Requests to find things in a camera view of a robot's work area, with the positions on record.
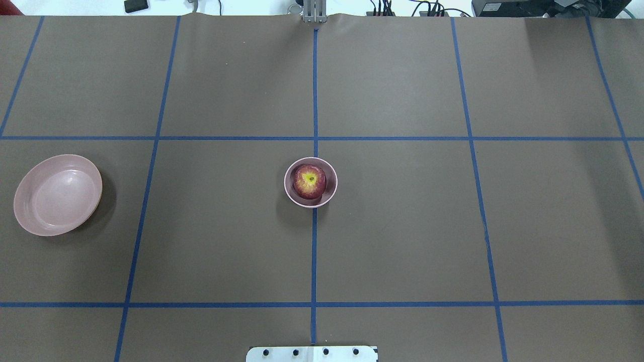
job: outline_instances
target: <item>sticker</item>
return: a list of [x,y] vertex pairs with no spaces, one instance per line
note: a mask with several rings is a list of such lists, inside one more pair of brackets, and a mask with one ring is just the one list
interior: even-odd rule
[[495,12],[501,7],[501,3],[490,3],[483,6],[483,11],[485,12]]

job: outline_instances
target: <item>vertical blue line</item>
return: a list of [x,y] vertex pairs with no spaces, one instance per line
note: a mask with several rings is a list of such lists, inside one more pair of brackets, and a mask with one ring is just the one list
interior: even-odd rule
[[114,361],[118,362],[120,359],[120,351],[123,346],[123,337],[125,336],[125,326],[128,320],[128,310],[129,310],[129,301],[132,296],[132,286],[134,284],[134,274],[137,269],[137,260],[138,260],[138,250],[141,244],[141,236],[143,234],[143,225],[146,221],[146,211],[147,211],[147,200],[150,195],[150,187],[152,184],[152,175],[155,170],[155,162],[156,162],[156,151],[158,149],[158,143],[159,143],[159,138],[161,135],[161,125],[163,123],[163,115],[164,111],[166,108],[166,97],[167,97],[167,89],[170,86],[170,76],[172,74],[172,64],[174,63],[175,60],[175,49],[176,49],[176,40],[179,35],[179,25],[181,24],[181,17],[178,16],[176,17],[176,24],[175,24],[175,35],[172,40],[172,48],[170,50],[170,60],[168,61],[167,65],[167,73],[166,73],[166,83],[164,85],[163,89],[163,96],[161,98],[161,106],[159,109],[159,118],[156,123],[156,135],[155,135],[155,143],[154,146],[152,147],[152,156],[150,157],[150,166],[147,170],[147,182],[146,182],[146,190],[143,195],[143,204],[141,206],[141,215],[138,221],[138,230],[137,230],[137,239],[134,244],[134,253],[132,255],[132,264],[130,265],[129,268],[129,278],[128,278],[128,289],[126,291],[126,296],[125,296],[125,307],[123,307],[123,314],[121,315],[121,324],[120,328],[118,330],[118,340],[117,340],[117,349],[116,352],[114,353]]
[[317,31],[313,30],[313,156],[317,157]]
[[38,40],[38,35],[40,34],[40,29],[43,27],[44,16],[41,16],[40,21],[38,22],[38,27],[36,32],[33,35],[32,44],[29,46],[29,51],[27,56],[24,58],[23,68],[20,70],[18,75],[18,80],[15,82],[14,92],[11,94],[11,99],[9,100],[9,105],[6,107],[5,117],[2,120],[2,125],[0,126],[0,136],[5,132],[6,122],[9,120],[9,114],[11,114],[11,109],[14,106],[15,96],[18,95],[18,89],[20,88],[20,83],[23,82],[24,71],[27,70],[27,65],[29,64],[29,59],[32,57],[33,48],[36,46],[36,40]]
[[[317,157],[317,32],[313,29],[313,156]],[[311,222],[311,345],[317,341],[317,209],[313,209]]]
[[460,52],[459,52],[459,41],[456,34],[456,24],[454,23],[454,18],[450,18],[451,21],[451,33],[454,40],[454,52],[456,55],[456,64],[459,71],[459,82],[460,82],[460,96],[463,101],[463,112],[465,113],[465,123],[468,127],[468,138],[469,138],[469,152],[472,158],[472,168],[474,170],[474,180],[477,187],[477,196],[478,196],[478,210],[481,214],[481,220],[483,222],[483,231],[485,236],[485,244],[488,252],[488,269],[489,269],[489,279],[492,284],[492,297],[494,297],[495,302],[495,312],[497,315],[497,329],[498,329],[498,340],[501,345],[501,357],[504,362],[507,362],[507,352],[506,352],[506,338],[503,331],[503,321],[501,318],[501,308],[498,304],[498,291],[497,291],[497,277],[494,272],[494,262],[492,259],[492,248],[489,243],[489,233],[488,233],[488,219],[485,214],[485,205],[483,203],[483,192],[481,191],[480,177],[478,175],[478,164],[477,164],[477,154],[474,149],[474,139],[472,135],[472,126],[469,119],[469,108],[468,108],[468,98],[465,92],[465,82],[463,80],[463,69],[460,63]]
[[639,172],[635,166],[635,160],[633,159],[633,154],[630,152],[629,141],[626,138],[626,132],[624,127],[621,124],[620,114],[617,112],[617,106],[615,105],[615,100],[612,98],[611,87],[608,85],[608,80],[606,79],[606,74],[604,73],[603,66],[601,65],[600,53],[597,50],[597,43],[595,42],[595,35],[592,31],[591,20],[586,17],[586,26],[588,27],[588,34],[591,36],[592,50],[595,53],[595,60],[597,61],[597,67],[599,68],[601,80],[604,83],[604,88],[606,89],[606,94],[608,95],[608,100],[611,102],[612,114],[615,116],[615,121],[617,122],[617,127],[620,129],[621,139],[624,143],[624,148],[626,149],[626,154],[629,157],[630,167],[635,174],[635,181],[639,187],[639,195],[644,200],[644,187],[642,187],[641,179],[639,178]]

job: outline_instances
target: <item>plate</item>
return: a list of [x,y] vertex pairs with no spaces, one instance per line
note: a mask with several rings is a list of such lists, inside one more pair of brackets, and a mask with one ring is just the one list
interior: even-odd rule
[[55,236],[84,223],[99,205],[103,182],[87,158],[58,155],[37,164],[20,181],[14,215],[20,226],[39,236]]

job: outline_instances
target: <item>horizontal blue line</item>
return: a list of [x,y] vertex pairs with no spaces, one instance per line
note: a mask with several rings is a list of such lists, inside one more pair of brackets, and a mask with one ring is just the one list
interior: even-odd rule
[[644,300],[518,300],[500,301],[501,307],[539,307],[555,305],[644,305]]
[[428,308],[428,307],[543,307],[583,305],[644,305],[644,300],[511,300],[511,301],[307,301],[284,302],[168,302],[168,303],[109,303],[109,302],[47,302],[3,301],[2,308]]
[[232,303],[191,303],[191,302],[170,302],[170,303],[130,303],[130,308],[310,308],[311,303],[307,301],[284,301],[284,302],[232,302]]
[[[0,140],[154,140],[155,136],[1,136]],[[320,141],[468,141],[467,136],[328,136]],[[474,136],[475,141],[622,141],[621,137],[515,137]],[[311,141],[309,136],[161,136],[159,140],[259,140],[259,141]],[[628,140],[643,141],[644,137]]]
[[84,301],[0,301],[2,308],[123,308],[124,305]]

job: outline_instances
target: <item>red object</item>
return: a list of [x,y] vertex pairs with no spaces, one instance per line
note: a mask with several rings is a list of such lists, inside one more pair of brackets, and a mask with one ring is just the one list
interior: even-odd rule
[[0,0],[0,15],[24,15],[10,0]]

